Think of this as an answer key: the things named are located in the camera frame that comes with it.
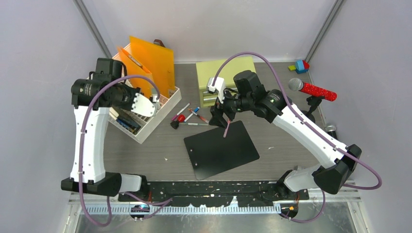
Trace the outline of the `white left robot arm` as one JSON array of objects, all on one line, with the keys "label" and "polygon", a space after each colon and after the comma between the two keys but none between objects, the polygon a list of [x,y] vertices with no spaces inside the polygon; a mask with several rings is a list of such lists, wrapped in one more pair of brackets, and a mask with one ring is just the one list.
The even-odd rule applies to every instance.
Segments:
[{"label": "white left robot arm", "polygon": [[77,79],[71,87],[71,104],[76,120],[76,147],[72,171],[61,181],[61,189],[70,192],[114,197],[130,192],[138,201],[145,200],[149,188],[145,176],[107,172],[104,168],[104,140],[110,109],[118,107],[153,117],[155,100],[132,88],[123,76],[125,65],[111,58],[98,58],[95,71],[87,79]]}]

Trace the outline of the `Nineteen Eighty-Four dark book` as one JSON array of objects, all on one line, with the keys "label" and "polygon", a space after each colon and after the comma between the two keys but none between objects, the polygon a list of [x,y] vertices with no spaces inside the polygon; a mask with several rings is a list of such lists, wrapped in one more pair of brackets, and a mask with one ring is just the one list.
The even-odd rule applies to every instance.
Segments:
[{"label": "Nineteen Eighty-Four dark book", "polygon": [[116,117],[116,122],[119,123],[121,126],[126,128],[133,134],[137,134],[138,131],[141,129],[141,125],[139,125],[130,115],[125,113],[122,109],[113,108],[114,111],[118,114]]}]

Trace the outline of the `thick orange binder folder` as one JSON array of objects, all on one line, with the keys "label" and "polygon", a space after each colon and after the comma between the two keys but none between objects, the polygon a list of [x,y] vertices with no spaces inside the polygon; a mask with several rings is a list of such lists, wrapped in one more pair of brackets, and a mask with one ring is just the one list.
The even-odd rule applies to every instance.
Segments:
[{"label": "thick orange binder folder", "polygon": [[[134,58],[124,48],[117,47],[121,61],[125,64],[128,75],[141,75],[153,81],[152,73],[140,61]],[[152,84],[140,78],[132,78],[129,80],[132,87],[139,87],[145,97],[150,98],[152,95]]]}]

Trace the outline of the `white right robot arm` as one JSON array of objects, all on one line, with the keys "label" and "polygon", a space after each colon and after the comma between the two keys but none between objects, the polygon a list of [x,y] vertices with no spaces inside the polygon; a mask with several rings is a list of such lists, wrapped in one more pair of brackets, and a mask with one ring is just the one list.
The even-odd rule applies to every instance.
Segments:
[{"label": "white right robot arm", "polygon": [[207,91],[217,94],[215,104],[210,108],[210,125],[225,128],[228,122],[224,115],[232,121],[236,113],[252,111],[295,138],[319,162],[316,166],[285,172],[275,184],[281,198],[290,199],[300,190],[317,187],[329,194],[337,194],[356,167],[355,161],[338,150],[343,149],[359,158],[361,149],[355,144],[347,146],[324,132],[295,104],[287,105],[289,98],[280,90],[265,90],[256,73],[242,71],[234,77],[234,82],[237,89],[231,95],[223,78],[208,80]]}]

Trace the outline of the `black clipboard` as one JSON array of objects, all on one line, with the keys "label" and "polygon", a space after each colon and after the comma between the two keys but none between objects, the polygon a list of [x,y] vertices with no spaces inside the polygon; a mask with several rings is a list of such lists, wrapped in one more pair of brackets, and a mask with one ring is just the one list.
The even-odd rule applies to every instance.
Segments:
[{"label": "black clipboard", "polygon": [[260,158],[242,121],[184,138],[184,143],[197,180],[204,180]]}]

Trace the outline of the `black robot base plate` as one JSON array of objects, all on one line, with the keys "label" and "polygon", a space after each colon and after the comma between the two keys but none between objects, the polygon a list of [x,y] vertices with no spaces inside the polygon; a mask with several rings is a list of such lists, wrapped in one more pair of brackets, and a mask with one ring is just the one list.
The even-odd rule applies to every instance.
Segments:
[{"label": "black robot base plate", "polygon": [[274,201],[308,200],[307,190],[283,195],[275,181],[181,181],[148,182],[132,195],[153,203],[165,202],[173,207],[226,207],[236,200],[239,207],[267,207]]}]

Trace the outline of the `white plastic file rack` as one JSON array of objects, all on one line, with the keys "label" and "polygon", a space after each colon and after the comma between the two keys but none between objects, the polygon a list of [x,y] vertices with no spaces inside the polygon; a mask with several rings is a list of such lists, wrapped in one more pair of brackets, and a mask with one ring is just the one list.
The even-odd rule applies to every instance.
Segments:
[{"label": "white plastic file rack", "polygon": [[[124,49],[132,54],[130,43]],[[115,56],[113,56],[113,59],[121,61],[119,52]],[[129,80],[126,81],[126,84],[132,87]],[[175,92],[170,98],[161,95],[160,91],[157,92],[153,88],[151,98],[153,98],[153,100],[158,100],[160,102],[160,108],[157,111],[156,115],[153,117],[144,117],[135,114],[131,111],[123,110],[125,113],[130,115],[139,125],[141,125],[141,129],[138,131],[137,134],[131,133],[126,128],[124,128],[116,122],[116,117],[118,114],[116,113],[116,111],[114,111],[114,107],[110,108],[108,121],[117,128],[119,128],[121,131],[126,133],[128,136],[133,138],[138,143],[143,143],[146,140],[146,138],[154,131],[154,129],[165,119],[167,114],[169,114],[172,111],[172,109],[177,105],[177,103],[181,100],[182,97],[180,89],[178,87],[175,87]]]}]

